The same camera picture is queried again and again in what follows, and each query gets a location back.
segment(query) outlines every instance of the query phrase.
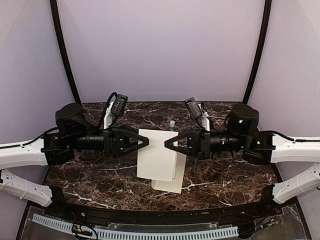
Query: white bottle cap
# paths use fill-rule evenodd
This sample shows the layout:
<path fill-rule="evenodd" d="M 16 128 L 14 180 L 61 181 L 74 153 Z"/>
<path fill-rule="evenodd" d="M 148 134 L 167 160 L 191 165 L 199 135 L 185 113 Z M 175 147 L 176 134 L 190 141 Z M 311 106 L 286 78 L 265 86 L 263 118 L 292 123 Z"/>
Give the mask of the white bottle cap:
<path fill-rule="evenodd" d="M 170 121 L 170 128 L 174 128 L 175 127 L 175 123 L 176 123 L 175 121 L 171 120 Z"/>

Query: paper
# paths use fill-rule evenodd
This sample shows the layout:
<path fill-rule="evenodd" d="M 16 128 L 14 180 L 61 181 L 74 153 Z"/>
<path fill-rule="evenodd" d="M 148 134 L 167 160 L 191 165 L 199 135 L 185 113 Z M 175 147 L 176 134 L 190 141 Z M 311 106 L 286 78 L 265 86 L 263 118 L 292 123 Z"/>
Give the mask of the paper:
<path fill-rule="evenodd" d="M 165 141 L 177 136 L 176 131 L 139 129 L 139 135 L 149 138 L 149 145 L 138 150 L 138 178 L 169 181 L 174 177 L 177 152 L 165 147 Z"/>
<path fill-rule="evenodd" d="M 175 167 L 175 178 L 172 181 L 151 181 L 151 187 L 155 190 L 181 194 L 184 181 L 187 156 L 178 152 Z"/>

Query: white wall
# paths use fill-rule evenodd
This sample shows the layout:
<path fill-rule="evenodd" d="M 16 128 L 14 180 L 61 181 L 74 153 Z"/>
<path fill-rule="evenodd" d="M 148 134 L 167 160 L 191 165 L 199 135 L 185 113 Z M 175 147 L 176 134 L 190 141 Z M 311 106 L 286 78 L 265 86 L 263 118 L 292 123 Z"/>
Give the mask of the white wall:
<path fill-rule="evenodd" d="M 320 136 L 320 1 L 272 2 L 269 28 L 249 105 L 259 127 L 288 136 Z M 284 180 L 309 163 L 283 163 Z M 320 192 L 299 197 L 313 239 L 320 239 Z"/>
<path fill-rule="evenodd" d="M 60 0 L 83 102 L 242 101 L 264 0 Z"/>
<path fill-rule="evenodd" d="M 0 144 L 54 127 L 55 111 L 73 102 L 45 0 L 0 1 Z M 41 183 L 45 167 L 12 173 Z M 0 239 L 14 240 L 26 201 L 0 193 Z"/>

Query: black pole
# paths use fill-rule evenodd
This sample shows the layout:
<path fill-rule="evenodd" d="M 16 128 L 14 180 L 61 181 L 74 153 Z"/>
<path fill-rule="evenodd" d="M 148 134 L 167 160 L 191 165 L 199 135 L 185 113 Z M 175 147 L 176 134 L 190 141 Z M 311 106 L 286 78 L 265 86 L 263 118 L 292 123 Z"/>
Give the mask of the black pole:
<path fill-rule="evenodd" d="M 252 89 L 255 84 L 262 52 L 263 52 L 264 45 L 265 45 L 266 35 L 267 35 L 269 17 L 270 17 L 270 12 L 271 12 L 271 3 L 272 3 L 272 0 L 265 0 L 265 2 L 264 2 L 264 10 L 263 10 L 263 17 L 262 17 L 262 24 L 261 24 L 261 29 L 260 29 L 258 45 L 256 47 L 256 52 L 255 52 L 255 56 L 254 56 L 254 60 L 253 60 L 253 65 L 252 65 L 252 70 L 250 73 L 249 81 L 246 86 L 245 94 L 244 94 L 244 97 L 242 100 L 242 103 L 244 103 L 244 104 L 248 104 Z"/>
<path fill-rule="evenodd" d="M 51 12 L 52 12 L 52 18 L 53 18 L 56 39 L 58 41 L 60 54 L 61 54 L 64 69 L 65 69 L 65 74 L 66 74 L 66 77 L 68 78 L 68 82 L 69 82 L 69 85 L 71 88 L 71 92 L 72 92 L 74 101 L 78 104 L 81 104 L 81 100 L 80 100 L 80 96 L 79 96 L 78 89 L 76 86 L 76 82 L 75 82 L 74 76 L 71 71 L 70 62 L 69 62 L 69 58 L 68 58 L 68 54 L 67 54 L 67 50 L 66 50 L 65 41 L 64 41 L 64 36 L 62 34 L 62 28 L 61 28 L 61 23 L 60 23 L 60 18 L 59 18 L 59 10 L 58 10 L 58 5 L 57 5 L 57 0 L 50 0 L 50 5 L 51 5 Z"/>

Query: brown marble surface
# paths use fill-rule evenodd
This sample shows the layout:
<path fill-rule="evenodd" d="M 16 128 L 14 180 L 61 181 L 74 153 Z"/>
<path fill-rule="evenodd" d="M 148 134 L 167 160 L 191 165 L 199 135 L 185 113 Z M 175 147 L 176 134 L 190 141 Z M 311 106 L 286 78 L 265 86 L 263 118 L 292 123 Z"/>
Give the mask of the brown marble surface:
<path fill-rule="evenodd" d="M 217 129 L 223 129 L 232 103 L 205 104 Z M 86 119 L 97 124 L 102 103 L 84 105 Z M 182 102 L 129 102 L 118 124 L 169 130 L 175 120 L 176 130 L 196 128 Z M 50 168 L 46 185 L 63 189 L 67 202 L 118 210 L 181 211 L 236 206 L 257 202 L 262 189 L 276 183 L 271 166 L 253 165 L 236 154 L 234 163 L 220 167 L 211 160 L 187 157 L 182 193 L 168 193 L 151 188 L 151 180 L 136 177 L 137 152 L 125 157 L 104 157 L 98 151 L 75 151 L 76 158 Z M 217 157 L 220 163 L 231 161 L 230 154 Z"/>

